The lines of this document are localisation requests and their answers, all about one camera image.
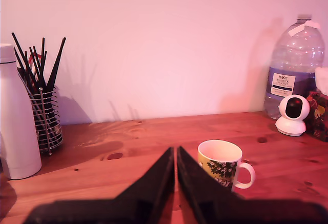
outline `mug rim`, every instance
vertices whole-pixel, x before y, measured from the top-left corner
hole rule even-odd
[[[231,161],[216,160],[216,159],[212,159],[212,158],[210,158],[210,157],[208,157],[208,156],[205,156],[203,153],[201,153],[201,151],[199,150],[199,147],[200,147],[203,143],[211,142],[211,141],[220,141],[220,142],[225,142],[225,143],[232,144],[233,146],[235,146],[235,147],[238,149],[238,151],[240,152],[240,156],[239,156],[236,160],[231,160]],[[201,143],[198,145],[198,147],[197,147],[197,151],[198,151],[198,153],[199,153],[200,155],[202,155],[203,157],[205,157],[205,158],[207,158],[207,159],[209,159],[209,160],[219,161],[219,162],[235,162],[235,161],[239,161],[239,160],[242,158],[242,150],[241,150],[241,148],[240,148],[239,146],[237,146],[236,144],[231,143],[231,142],[229,142],[229,141],[225,141],[225,140],[221,140],[221,139],[209,139],[209,140],[205,140],[205,141],[201,142]]]

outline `wooden tabletop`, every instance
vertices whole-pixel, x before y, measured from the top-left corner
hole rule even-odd
[[[328,208],[328,144],[308,134],[283,135],[274,123],[255,112],[63,126],[63,144],[42,156],[37,174],[22,180],[1,174],[2,223],[22,223],[33,207],[55,200],[114,198],[168,147],[182,145],[197,158],[198,144],[208,139],[237,144],[253,165],[255,183],[236,189],[241,197],[301,198]],[[249,178],[241,170],[238,180]],[[190,223],[178,191],[161,223]]]

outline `large plastic water bottle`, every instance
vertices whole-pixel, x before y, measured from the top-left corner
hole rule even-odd
[[[311,15],[299,15],[278,40],[269,69],[264,111],[278,119],[280,101],[291,94],[306,97],[315,90],[314,70],[322,66],[324,42]]]

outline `mug handle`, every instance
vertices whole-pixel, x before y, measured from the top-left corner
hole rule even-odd
[[[247,169],[248,172],[250,173],[251,175],[251,181],[249,183],[240,183],[239,181],[237,181],[235,187],[238,187],[238,188],[241,188],[241,189],[247,189],[249,187],[251,187],[251,185],[254,183],[255,181],[255,171],[252,167],[252,165],[250,164],[247,164],[245,162],[242,162],[240,165],[239,165],[240,168],[244,168],[244,169]]]

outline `green leaf pattern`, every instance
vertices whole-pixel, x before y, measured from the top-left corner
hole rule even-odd
[[[214,179],[224,187],[232,188],[237,162],[218,162],[210,160],[207,165],[211,172],[217,174]]]

